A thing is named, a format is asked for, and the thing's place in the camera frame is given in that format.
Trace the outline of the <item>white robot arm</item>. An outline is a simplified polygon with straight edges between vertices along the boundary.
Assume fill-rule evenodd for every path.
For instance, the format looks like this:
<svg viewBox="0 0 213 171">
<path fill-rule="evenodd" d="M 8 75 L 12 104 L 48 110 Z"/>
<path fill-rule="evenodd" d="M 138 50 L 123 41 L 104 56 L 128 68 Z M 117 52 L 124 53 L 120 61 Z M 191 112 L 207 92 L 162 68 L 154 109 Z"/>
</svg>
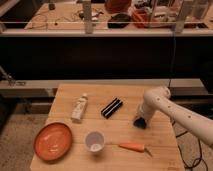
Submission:
<svg viewBox="0 0 213 171">
<path fill-rule="evenodd" d="M 170 97 L 170 90 L 164 86 L 146 90 L 134 125 L 145 129 L 155 112 L 160 111 L 213 149 L 213 120 L 175 104 Z"/>
</svg>

